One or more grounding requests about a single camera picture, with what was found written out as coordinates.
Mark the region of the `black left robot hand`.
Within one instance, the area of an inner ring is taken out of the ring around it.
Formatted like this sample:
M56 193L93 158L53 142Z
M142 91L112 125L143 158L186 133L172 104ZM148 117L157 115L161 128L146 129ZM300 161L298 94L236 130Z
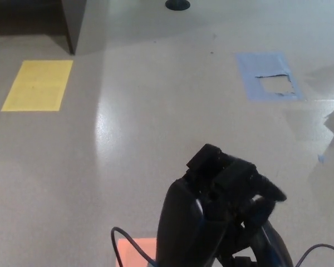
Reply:
M246 248L240 208L251 197L256 166L205 144L169 187L156 243L157 266L211 266Z

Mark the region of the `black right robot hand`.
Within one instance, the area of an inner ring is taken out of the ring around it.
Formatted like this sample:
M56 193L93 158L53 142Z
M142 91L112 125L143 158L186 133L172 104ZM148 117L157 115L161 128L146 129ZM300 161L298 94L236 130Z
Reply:
M257 266L293 266L288 249L269 222L276 203L287 200L284 192L261 174L244 180L241 202L236 203L235 233L227 245L230 254L251 248Z

